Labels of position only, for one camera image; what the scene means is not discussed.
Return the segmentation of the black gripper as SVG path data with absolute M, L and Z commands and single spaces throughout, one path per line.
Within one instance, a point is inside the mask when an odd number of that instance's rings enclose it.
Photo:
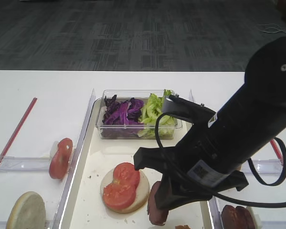
M 183 205 L 207 201 L 219 192 L 231 188 L 241 191 L 248 186 L 243 172 L 233 171 L 215 187 L 187 178 L 186 165 L 190 160 L 184 157 L 176 147 L 143 148 L 140 147 L 133 156 L 135 170 L 150 168 L 162 174 L 160 185 L 154 195 L 155 205 L 159 210 L 173 210 Z

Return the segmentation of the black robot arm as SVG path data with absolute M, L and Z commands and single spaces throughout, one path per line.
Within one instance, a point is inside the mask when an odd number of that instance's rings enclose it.
M 244 84 L 219 111 L 170 95 L 162 112 L 192 127 L 175 146 L 141 147 L 134 155 L 136 170 L 151 168 L 163 175 L 153 194 L 158 209 L 212 197 L 244 206 L 286 208 L 286 202 L 256 203 L 221 194 L 247 186 L 237 168 L 286 128 L 286 37 L 251 57 Z

